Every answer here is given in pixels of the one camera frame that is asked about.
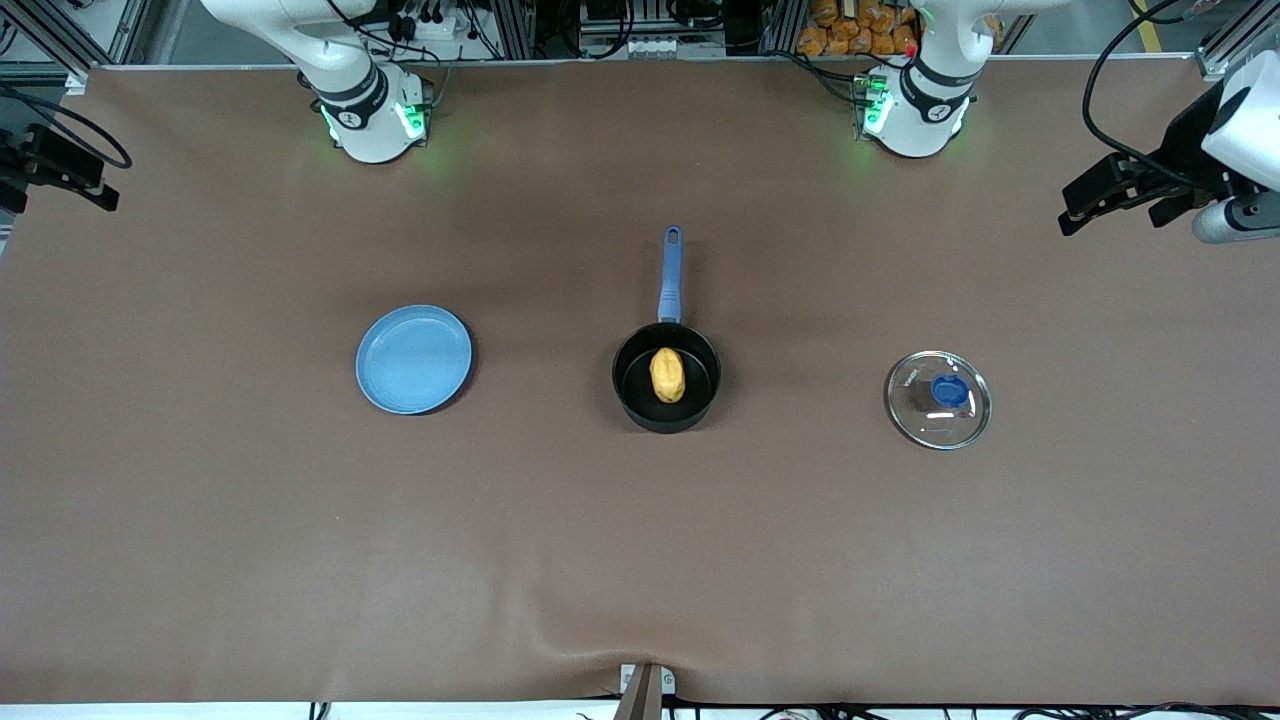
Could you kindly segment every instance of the pan handle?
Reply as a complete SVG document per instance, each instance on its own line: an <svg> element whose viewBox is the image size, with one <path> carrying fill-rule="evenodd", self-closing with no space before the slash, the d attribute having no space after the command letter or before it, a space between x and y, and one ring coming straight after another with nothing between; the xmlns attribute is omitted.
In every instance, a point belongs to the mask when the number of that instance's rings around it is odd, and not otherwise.
<svg viewBox="0 0 1280 720"><path fill-rule="evenodd" d="M681 319L680 275L685 255L685 233L671 225L662 241L662 295L658 296L658 322L678 323Z"/></svg>

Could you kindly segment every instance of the blue plate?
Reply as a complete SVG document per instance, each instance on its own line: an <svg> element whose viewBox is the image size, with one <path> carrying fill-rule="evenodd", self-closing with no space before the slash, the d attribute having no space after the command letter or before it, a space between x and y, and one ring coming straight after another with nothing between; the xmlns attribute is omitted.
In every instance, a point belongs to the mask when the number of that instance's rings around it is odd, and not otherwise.
<svg viewBox="0 0 1280 720"><path fill-rule="evenodd" d="M471 336L453 313L434 305L392 310L356 351L356 382L388 413L416 415L444 405L471 372Z"/></svg>

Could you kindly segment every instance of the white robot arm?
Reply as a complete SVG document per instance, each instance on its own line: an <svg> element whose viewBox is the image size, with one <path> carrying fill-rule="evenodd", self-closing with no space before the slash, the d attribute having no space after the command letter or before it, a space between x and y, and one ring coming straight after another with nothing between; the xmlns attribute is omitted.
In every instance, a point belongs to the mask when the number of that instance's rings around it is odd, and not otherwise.
<svg viewBox="0 0 1280 720"><path fill-rule="evenodd" d="M925 158L960 132L969 88L991 58L986 17L1038 13L1070 0L913 0L924 18L919 51L901 65L872 70L877 91L864 132L906 158Z"/></svg>
<svg viewBox="0 0 1280 720"><path fill-rule="evenodd" d="M1153 152L1107 155L1062 188L1062 199L1059 225L1068 236L1152 202L1157 228L1198 209L1192 228L1203 242L1280 237L1280 51L1247 58L1174 118Z"/></svg>
<svg viewBox="0 0 1280 720"><path fill-rule="evenodd" d="M320 99L329 133L362 163L393 160L426 140L430 85L390 63L374 63L343 15L376 0L201 0L218 20L284 53Z"/></svg>

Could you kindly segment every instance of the cable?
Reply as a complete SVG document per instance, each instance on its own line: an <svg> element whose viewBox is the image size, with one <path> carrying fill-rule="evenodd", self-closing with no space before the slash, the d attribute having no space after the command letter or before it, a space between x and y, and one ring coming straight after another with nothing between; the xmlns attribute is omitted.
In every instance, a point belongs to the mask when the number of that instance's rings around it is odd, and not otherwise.
<svg viewBox="0 0 1280 720"><path fill-rule="evenodd" d="M1135 14L1142 14L1142 8L1138 6L1138 0L1129 0L1129 8L1133 9ZM1187 18L1178 15L1176 18L1151 18L1148 22L1153 26L1172 26L1185 19Z"/></svg>
<svg viewBox="0 0 1280 720"><path fill-rule="evenodd" d="M1135 717L1142 717L1143 715L1148 715L1151 712L1199 712L1201 715L1216 715L1219 717L1225 717L1226 720L1248 720L1248 717L1235 712L1234 710L1228 710L1225 707L1208 707L1204 705L1196 705L1194 702L1166 702L1152 707L1134 710L1133 712L1124 715L1112 714L1112 717L1115 720L1134 720Z"/></svg>
<svg viewBox="0 0 1280 720"><path fill-rule="evenodd" d="M676 0L667 0L667 14L671 19L687 27L689 29L714 29L724 24L724 8L718 6L716 10L716 17L710 19L689 18L681 15L676 12Z"/></svg>
<svg viewBox="0 0 1280 720"><path fill-rule="evenodd" d="M462 59L462 46L458 45L458 60L461 60L461 59ZM436 92L435 94L435 99L431 100L431 109L433 110L436 109L436 108L439 108L440 102L444 102L444 91L449 88L449 77L453 74L453 65L456 65L458 63L458 60L451 61L449 67L444 69L444 79L440 81L440 91Z"/></svg>
<svg viewBox="0 0 1280 720"><path fill-rule="evenodd" d="M111 133L106 132L105 129L102 129L101 126L86 118L84 115L81 115L74 110L68 110L67 108L63 108L58 102L51 102L49 100L45 100L44 97L27 95L26 92L19 91L17 87L4 81L0 81L0 97L9 97L12 100L22 102L28 109L31 109L32 113L36 113L37 115L44 118L45 122L47 122L51 127L61 131L61 133L65 135L68 140L70 140L76 145L79 145L86 152L106 163L108 165L111 165L113 168L119 168L122 170L128 170L129 168L133 167L133 158L129 156L129 152L124 149L124 146L120 145L120 142L115 140L115 137ZM95 135L105 140L106 143L111 146L111 150L114 150L115 154L120 156L120 159L116 160L115 158L110 158L105 152L91 145L87 140L77 135L76 131L63 124L55 117L58 114L67 115L68 118L93 131Z"/></svg>
<svg viewBox="0 0 1280 720"><path fill-rule="evenodd" d="M572 6L572 4L573 0L561 1L559 12L557 13L557 24L559 26L561 41L564 42L564 46L568 47L571 53L573 53L575 58L581 58L586 60L603 60L605 58L613 56L620 50L627 46L627 41L631 40L631 31L635 29L636 26L636 12L635 6L631 4L631 0L618 0L618 4L621 5L618 12L618 36L613 40L613 44L609 46L609 49L599 55L584 53L582 49L579 47L576 42L570 40L568 28L573 26L573 22L570 20L568 23L566 23L566 15L568 14L568 9Z"/></svg>
<svg viewBox="0 0 1280 720"><path fill-rule="evenodd" d="M484 31L484 26L480 24L480 15L476 13L475 5L472 5L470 0L458 0L458 6L462 8L462 14L467 18L467 22L471 23L471 29L480 36L480 42L484 45L485 50L493 55L493 59L504 59L502 53L498 51L498 46L489 40L489 35Z"/></svg>
<svg viewBox="0 0 1280 720"><path fill-rule="evenodd" d="M13 44L18 41L18 35L19 35L18 27L10 23L9 20L5 20L4 29L0 31L0 42L4 44L4 47L0 49L0 55L4 55L9 50L13 50Z"/></svg>
<svg viewBox="0 0 1280 720"><path fill-rule="evenodd" d="M381 37L378 37L376 35L374 35L374 33L369 32L367 29L360 27L360 24L356 23L356 20L348 18L342 12L342 9L338 8L338 5L333 0L325 0L325 3L329 4L329 8L332 8L333 12L338 14L338 17L342 19L343 23L346 23L347 27L349 27L351 29L356 31L358 35L362 35L362 36L365 36L365 37L367 37L367 38L370 38L372 41L380 42L380 44L383 44L387 47L390 47L393 50L407 50L410 53L421 53L422 55L430 55L431 59L435 60L436 65L442 64L440 63L440 56L436 55L435 53L431 53L426 47L413 47L412 45L401 45L398 42L390 41L390 40L383 40Z"/></svg>
<svg viewBox="0 0 1280 720"><path fill-rule="evenodd" d="M836 72L832 72L832 70L827 70L827 69L819 68L818 65L813 64L813 60L810 60L809 58L805 58L804 55L796 55L795 53L787 53L786 50L765 50L764 53L762 53L762 55L764 55L764 56L771 56L772 55L772 56L777 56L777 58L786 58L787 60L791 60L792 63L800 65L800 68L803 70L805 70L808 73L812 73L814 76L824 77L824 78L842 79L842 81L846 81L846 82L852 82L854 77L855 77L852 74L847 74L846 76L846 74L841 74L841 73L836 73Z"/></svg>
<svg viewBox="0 0 1280 720"><path fill-rule="evenodd" d="M905 70L908 65L910 65L910 61L908 61L904 65L895 65L893 63L890 63L884 58L881 58L879 55L872 55L870 53L850 53L850 55L855 58L870 58L872 60L876 60L877 63L884 65L886 68L893 68L895 70Z"/></svg>
<svg viewBox="0 0 1280 720"><path fill-rule="evenodd" d="M1125 145L1125 143L1120 142L1119 140L1111 137L1110 135L1102 132L1102 129L1098 128L1098 124L1093 122L1093 110L1092 110L1092 108L1093 108L1093 87L1098 82L1098 73L1102 72L1102 65L1107 61L1107 58L1110 58L1111 54L1115 53L1115 49L1120 46L1120 44L1124 41L1124 38L1129 37L1129 35L1132 35L1133 31L1138 29L1138 26L1140 26L1142 23L1149 20L1156 13L1158 13L1158 12L1169 8L1174 3L1179 3L1179 1L1180 0L1160 0L1160 3L1156 3L1155 5L1152 5L1148 10L1146 10L1143 13L1138 13L1138 17L1134 18L1133 20L1130 20L1129 24L1124 26L1124 28L1120 31L1120 33L1116 35L1114 38L1111 38L1111 42L1108 42L1107 46L1105 49L1102 49L1102 54L1098 55L1098 60L1096 63L1093 63L1093 69L1089 70L1089 79L1088 79L1088 82L1084 83L1084 97L1080 101L1080 115L1084 118L1084 127L1088 128L1089 133L1092 133L1093 137L1098 138L1100 141L1102 141L1103 143L1106 143L1111 149L1119 150L1120 152L1124 152L1125 155L1133 158L1134 160L1138 160L1143 165L1147 165L1152 170L1156 170L1157 173L1167 177L1169 179L1174 181L1178 184L1187 186L1187 187L1190 187L1193 190L1203 190L1203 188L1201 188L1199 183L1194 182L1192 178L1187 177L1185 174L1179 173L1178 170L1170 169L1170 168L1162 165L1161 163L1157 163L1149 155L1147 155L1144 152L1139 152L1139 151L1134 150L1133 147L1129 147L1128 145Z"/></svg>

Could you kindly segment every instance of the blue lid knob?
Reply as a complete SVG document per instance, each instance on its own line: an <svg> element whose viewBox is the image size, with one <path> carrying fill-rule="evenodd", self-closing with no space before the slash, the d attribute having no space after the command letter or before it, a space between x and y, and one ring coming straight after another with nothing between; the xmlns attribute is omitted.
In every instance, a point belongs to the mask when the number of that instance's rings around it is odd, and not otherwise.
<svg viewBox="0 0 1280 720"><path fill-rule="evenodd" d="M933 392L933 401L943 407L955 410L969 402L969 383L960 375L938 375L929 383Z"/></svg>

